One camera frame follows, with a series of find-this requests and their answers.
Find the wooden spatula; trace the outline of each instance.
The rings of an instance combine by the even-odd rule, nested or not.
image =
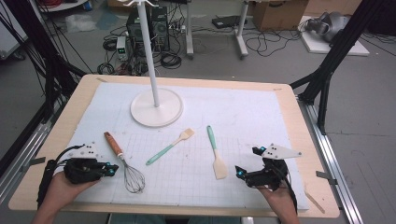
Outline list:
[[[215,135],[213,134],[212,127],[208,125],[206,127],[207,134],[209,135],[210,143],[213,147],[213,152],[215,153],[215,161],[213,162],[213,169],[215,170],[216,179],[224,179],[227,177],[228,170],[224,161],[220,158],[219,151],[216,148]]]

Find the wooden whisk handle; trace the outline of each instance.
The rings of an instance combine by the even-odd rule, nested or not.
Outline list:
[[[117,156],[122,154],[122,150],[119,147],[119,144],[117,144],[116,139],[114,139],[113,136],[109,132],[105,132],[105,138],[110,145],[111,149],[113,149],[114,153],[116,153]]]

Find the white hook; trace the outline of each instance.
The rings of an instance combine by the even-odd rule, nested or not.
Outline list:
[[[119,2],[126,2],[128,0],[118,0]],[[126,7],[130,7],[133,3],[137,3],[139,6],[142,4],[142,2],[147,2],[149,5],[151,5],[152,7],[157,7],[158,5],[153,5],[152,3],[150,3],[149,0],[133,0],[128,4],[124,4]]]

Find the hand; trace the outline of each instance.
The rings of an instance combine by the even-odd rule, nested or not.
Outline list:
[[[32,223],[52,223],[56,214],[65,206],[73,202],[85,189],[96,184],[98,181],[84,184],[72,184],[64,175],[64,172],[56,174],[47,191],[44,202],[41,204]]]
[[[277,190],[271,191],[265,186],[257,187],[259,192],[270,204],[272,210],[284,224],[300,223],[295,212],[293,200],[290,197],[289,189],[285,184],[281,184]]]

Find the spatula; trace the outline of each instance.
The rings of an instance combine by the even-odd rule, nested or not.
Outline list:
[[[189,137],[191,137],[194,134],[194,130],[193,129],[186,129],[184,132],[182,132],[180,134],[180,137],[173,142],[171,145],[169,145],[168,147],[164,148],[163,150],[161,150],[159,153],[155,154],[155,156],[151,157],[151,159],[149,159],[146,162],[146,165],[151,165],[152,163],[154,163],[156,160],[158,160],[163,154],[165,154],[169,149],[171,149],[172,147],[174,147],[178,142],[180,142],[181,140],[186,140]]]
[[[215,161],[213,162],[213,169],[215,170],[216,179],[224,179],[227,177],[228,170],[224,161],[220,158],[219,151],[216,147],[215,135],[213,134],[212,127],[208,125],[206,127],[207,134],[209,135],[210,143],[213,147],[213,152],[215,153]]]

